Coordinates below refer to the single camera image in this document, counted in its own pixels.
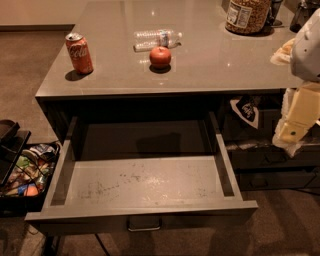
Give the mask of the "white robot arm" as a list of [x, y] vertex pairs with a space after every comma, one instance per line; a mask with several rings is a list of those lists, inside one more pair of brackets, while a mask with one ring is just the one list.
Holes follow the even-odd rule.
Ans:
[[297, 33], [290, 65], [303, 84], [294, 92], [279, 137], [286, 143], [297, 143], [320, 118], [320, 9]]

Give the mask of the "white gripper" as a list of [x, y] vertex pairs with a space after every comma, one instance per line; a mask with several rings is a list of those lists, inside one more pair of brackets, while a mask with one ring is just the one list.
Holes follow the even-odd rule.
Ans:
[[293, 95], [291, 106], [280, 129], [280, 140], [299, 142], [320, 119], [320, 83], [304, 82]]

